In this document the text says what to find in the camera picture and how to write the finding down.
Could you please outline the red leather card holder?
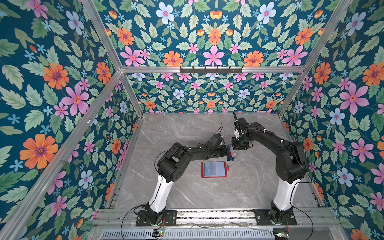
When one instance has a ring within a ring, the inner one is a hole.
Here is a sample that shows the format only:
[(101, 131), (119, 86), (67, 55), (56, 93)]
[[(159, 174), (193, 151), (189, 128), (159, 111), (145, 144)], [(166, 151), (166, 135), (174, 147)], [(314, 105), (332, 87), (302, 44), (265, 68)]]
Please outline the red leather card holder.
[(228, 166), (225, 162), (203, 162), (201, 172), (202, 178), (227, 178)]

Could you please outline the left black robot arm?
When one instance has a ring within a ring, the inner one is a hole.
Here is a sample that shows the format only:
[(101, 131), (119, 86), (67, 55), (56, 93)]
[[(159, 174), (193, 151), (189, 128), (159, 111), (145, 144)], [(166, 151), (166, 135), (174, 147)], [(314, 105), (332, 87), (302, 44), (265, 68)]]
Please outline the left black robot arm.
[(181, 178), (190, 162), (205, 161), (225, 157), (228, 154), (225, 144), (211, 142), (196, 147), (186, 147), (175, 143), (157, 163), (158, 181), (152, 198), (145, 206), (146, 220), (157, 225), (163, 219), (167, 198), (174, 183)]

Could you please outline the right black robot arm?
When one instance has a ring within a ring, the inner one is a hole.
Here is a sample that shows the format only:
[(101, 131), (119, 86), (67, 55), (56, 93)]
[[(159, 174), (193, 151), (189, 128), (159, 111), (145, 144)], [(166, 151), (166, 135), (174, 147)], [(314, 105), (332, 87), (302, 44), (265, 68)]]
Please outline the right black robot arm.
[(299, 142), (286, 141), (259, 123), (247, 123), (244, 118), (235, 120), (234, 125), (234, 150), (245, 151), (253, 146), (253, 142), (258, 142), (276, 156), (275, 170), (279, 185), (271, 202), (269, 219), (275, 225), (282, 224), (293, 215), (292, 201), (309, 168), (304, 148)]

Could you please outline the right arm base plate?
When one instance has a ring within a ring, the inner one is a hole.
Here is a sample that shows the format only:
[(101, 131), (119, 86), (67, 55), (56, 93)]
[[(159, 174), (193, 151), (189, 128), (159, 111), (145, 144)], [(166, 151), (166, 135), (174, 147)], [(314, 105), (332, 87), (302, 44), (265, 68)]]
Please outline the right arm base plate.
[(275, 226), (282, 226), (282, 225), (289, 225), (289, 226), (296, 226), (297, 220), (295, 218), (295, 215), (293, 213), (293, 210), (287, 210), (287, 211), (279, 211), (277, 209), (261, 209), (261, 210), (252, 210), (252, 212), (255, 214), (256, 222), (258, 226), (269, 226), (269, 225), (275, 225)]

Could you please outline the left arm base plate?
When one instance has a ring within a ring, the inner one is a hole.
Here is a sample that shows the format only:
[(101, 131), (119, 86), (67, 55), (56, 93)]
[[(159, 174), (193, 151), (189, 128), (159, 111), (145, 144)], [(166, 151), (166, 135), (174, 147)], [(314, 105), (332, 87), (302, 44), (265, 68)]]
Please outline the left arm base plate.
[(155, 226), (175, 226), (177, 220), (176, 210), (164, 210), (158, 214), (150, 212), (150, 210), (139, 211), (136, 220), (137, 227), (155, 227)]

